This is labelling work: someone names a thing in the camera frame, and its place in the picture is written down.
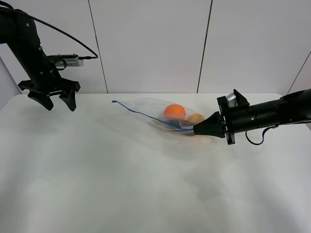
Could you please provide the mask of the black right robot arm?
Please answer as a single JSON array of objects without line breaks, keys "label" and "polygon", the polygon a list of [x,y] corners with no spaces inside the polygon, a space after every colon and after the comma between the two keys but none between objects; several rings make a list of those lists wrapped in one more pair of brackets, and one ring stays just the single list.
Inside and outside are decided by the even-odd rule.
[{"label": "black right robot arm", "polygon": [[262,138],[269,129],[280,125],[304,124],[311,121],[311,90],[285,95],[277,100],[250,105],[236,89],[228,96],[217,98],[219,111],[194,125],[195,135],[225,138],[235,144],[235,134],[263,128]]}]

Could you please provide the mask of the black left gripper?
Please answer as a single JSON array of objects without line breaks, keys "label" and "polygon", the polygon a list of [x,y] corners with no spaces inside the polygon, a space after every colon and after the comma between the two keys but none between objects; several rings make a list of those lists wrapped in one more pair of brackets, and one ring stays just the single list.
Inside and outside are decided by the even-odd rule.
[{"label": "black left gripper", "polygon": [[53,102],[47,95],[52,93],[61,93],[59,98],[74,112],[76,109],[75,94],[80,90],[80,84],[77,81],[64,79],[57,70],[53,72],[28,73],[29,80],[21,81],[18,87],[23,90],[29,90],[28,98],[35,100],[44,108],[50,111],[53,108]]}]

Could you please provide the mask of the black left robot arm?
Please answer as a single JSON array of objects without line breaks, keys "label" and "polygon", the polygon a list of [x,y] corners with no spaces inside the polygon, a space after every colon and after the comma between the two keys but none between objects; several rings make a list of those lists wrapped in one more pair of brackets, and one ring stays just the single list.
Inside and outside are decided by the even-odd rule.
[{"label": "black left robot arm", "polygon": [[60,57],[51,58],[44,53],[34,21],[22,13],[21,10],[0,11],[0,42],[8,45],[30,78],[21,81],[18,87],[22,91],[29,90],[28,97],[49,111],[53,108],[50,96],[54,95],[58,95],[74,111],[75,93],[80,90],[80,84],[61,77],[55,63],[65,60]]}]

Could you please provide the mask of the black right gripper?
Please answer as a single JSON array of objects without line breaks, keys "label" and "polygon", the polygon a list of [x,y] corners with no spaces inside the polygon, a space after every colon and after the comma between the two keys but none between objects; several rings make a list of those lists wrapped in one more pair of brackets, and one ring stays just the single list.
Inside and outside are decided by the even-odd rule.
[{"label": "black right gripper", "polygon": [[234,115],[238,113],[241,115],[241,112],[247,110],[250,104],[236,89],[233,89],[233,93],[237,97],[238,105],[229,107],[226,96],[217,98],[220,113],[215,112],[206,120],[194,125],[193,132],[195,135],[208,135],[218,138],[226,137],[228,145],[235,144]]}]

